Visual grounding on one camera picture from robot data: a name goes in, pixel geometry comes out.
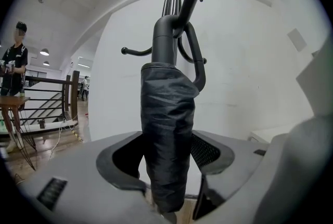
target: white wall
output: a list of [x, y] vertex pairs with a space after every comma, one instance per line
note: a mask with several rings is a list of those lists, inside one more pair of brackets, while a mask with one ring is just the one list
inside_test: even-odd
[[[69, 63], [73, 62], [72, 70], [79, 71], [80, 76], [91, 76], [91, 68], [93, 66], [99, 39], [100, 36], [93, 35], [71, 56]], [[89, 68], [80, 66], [78, 65], [79, 63], [87, 65]]]
[[71, 65], [71, 60], [69, 60], [69, 63], [63, 68], [63, 70], [61, 71], [61, 75], [60, 75], [60, 79], [61, 80], [65, 80], [67, 75], [70, 75], [72, 77], [73, 74], [73, 67], [74, 65]]
[[[111, 16], [92, 70], [92, 140], [141, 130], [140, 69], [150, 56], [124, 56], [120, 50], [151, 46], [162, 2], [140, 0]], [[207, 83], [196, 98], [194, 129], [247, 139], [252, 130], [312, 116], [295, 79], [302, 69], [298, 53], [276, 11], [256, 0], [204, 0], [197, 4], [191, 22], [208, 60]], [[194, 79], [193, 65], [180, 54], [177, 67]], [[140, 172], [148, 181], [144, 170], [141, 165]], [[189, 174], [187, 193], [196, 194], [200, 172], [194, 164]]]
[[273, 8], [284, 19], [287, 33], [299, 30], [308, 45], [305, 51], [315, 52], [322, 47], [331, 24], [319, 0], [274, 0]]

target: person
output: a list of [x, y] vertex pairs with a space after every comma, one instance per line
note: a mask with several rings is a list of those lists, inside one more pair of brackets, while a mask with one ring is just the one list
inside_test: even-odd
[[82, 84], [83, 84], [83, 90], [82, 90], [82, 101], [84, 101], [83, 99], [83, 95], [85, 94], [86, 99], [88, 100], [88, 81], [87, 81], [88, 76], [85, 76]]
[[[28, 50], [23, 45], [23, 38], [27, 32], [27, 25], [23, 22], [18, 22], [14, 32], [15, 43], [6, 50], [2, 58], [2, 75], [3, 83], [1, 87], [1, 96], [17, 96], [21, 91], [22, 79], [25, 75], [25, 66], [28, 64]], [[12, 70], [7, 70], [6, 65], [13, 64]], [[20, 120], [18, 114], [14, 114], [14, 124], [16, 128], [16, 137], [12, 131], [11, 121], [9, 120], [8, 110], [1, 109], [3, 118], [7, 118], [5, 125], [10, 137], [10, 143], [7, 147], [7, 152], [12, 152], [17, 146], [21, 149], [23, 141], [20, 133]]]

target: black t-shirt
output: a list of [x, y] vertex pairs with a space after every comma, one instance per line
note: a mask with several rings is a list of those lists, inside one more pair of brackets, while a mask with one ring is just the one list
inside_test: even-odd
[[[28, 64], [28, 50], [21, 44], [17, 48], [14, 48], [14, 45], [6, 50], [3, 58], [5, 64], [8, 64], [10, 61], [15, 61], [15, 67], [21, 68]], [[19, 73], [14, 73], [10, 75], [6, 73], [3, 79], [3, 88], [10, 89], [12, 93], [17, 93], [21, 88], [22, 75]]]

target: wooden post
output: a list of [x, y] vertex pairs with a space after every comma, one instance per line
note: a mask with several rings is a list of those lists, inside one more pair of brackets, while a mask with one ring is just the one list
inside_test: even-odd
[[[66, 81], [70, 81], [71, 80], [71, 76], [67, 75], [66, 76]], [[69, 84], [66, 84], [65, 86], [65, 111], [69, 111], [69, 107], [68, 107], [68, 97], [69, 97]]]
[[62, 118], [66, 119], [65, 116], [65, 86], [66, 84], [62, 84], [62, 89], [61, 89], [61, 115]]
[[79, 71], [73, 71], [72, 75], [72, 90], [71, 90], [71, 116], [72, 120], [78, 120], [78, 85]]

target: staircase railing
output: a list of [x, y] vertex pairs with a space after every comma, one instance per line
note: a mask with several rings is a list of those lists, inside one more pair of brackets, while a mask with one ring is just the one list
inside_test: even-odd
[[[47, 118], [58, 118], [61, 117], [62, 119], [68, 119], [70, 117], [72, 120], [76, 121], [76, 124], [78, 124], [78, 85], [79, 85], [79, 71], [73, 71], [72, 79], [70, 75], [66, 76], [66, 80], [57, 80], [57, 79], [49, 79], [49, 78], [40, 78], [40, 77], [34, 77], [34, 76], [26, 76], [26, 81], [33, 81], [33, 82], [44, 82], [44, 83], [52, 83], [52, 84], [60, 84], [61, 90], [49, 90], [49, 89], [34, 89], [29, 88], [26, 89], [26, 92], [53, 92], [53, 93], [60, 93], [60, 98], [55, 98], [57, 96], [54, 95], [49, 99], [40, 98], [38, 96], [30, 96], [29, 101], [45, 101], [40, 107], [36, 108], [24, 108], [24, 111], [33, 111], [32, 114], [30, 114], [28, 117], [25, 115], [25, 118], [21, 115], [21, 121], [24, 125], [28, 121], [33, 121], [29, 125], [33, 124], [37, 120], [47, 119]], [[46, 107], [47, 103], [50, 101], [54, 101], [53, 104], [49, 105], [49, 107]], [[61, 104], [54, 106], [54, 104], [57, 103], [57, 101], [61, 101]], [[61, 109], [61, 114], [51, 115], [54, 111]], [[33, 115], [37, 113], [38, 111], [42, 110], [43, 112], [40, 113], [37, 117], [34, 117]], [[51, 110], [51, 112], [48, 112], [46, 116], [42, 116], [43, 113], [46, 111]]]

